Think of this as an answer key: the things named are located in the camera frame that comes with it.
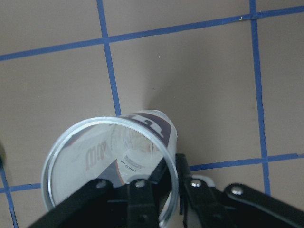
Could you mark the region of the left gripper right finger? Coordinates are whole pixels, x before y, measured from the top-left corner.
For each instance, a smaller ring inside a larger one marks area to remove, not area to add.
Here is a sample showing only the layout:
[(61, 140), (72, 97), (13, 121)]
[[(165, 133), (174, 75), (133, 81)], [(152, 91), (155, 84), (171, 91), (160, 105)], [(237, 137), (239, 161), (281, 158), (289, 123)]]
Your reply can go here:
[(194, 176), (176, 154), (179, 214), (186, 228), (302, 228), (304, 212), (240, 183), (219, 191), (212, 179)]

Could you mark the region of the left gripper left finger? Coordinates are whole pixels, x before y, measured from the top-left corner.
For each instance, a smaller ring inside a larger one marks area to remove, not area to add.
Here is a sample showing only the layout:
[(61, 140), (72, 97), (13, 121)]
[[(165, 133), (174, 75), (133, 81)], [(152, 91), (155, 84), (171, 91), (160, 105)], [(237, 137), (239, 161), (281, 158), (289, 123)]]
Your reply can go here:
[(134, 178), (115, 188), (106, 179), (94, 179), (74, 192), (32, 228), (159, 228), (160, 201), (167, 189), (168, 167), (161, 159), (150, 176)]

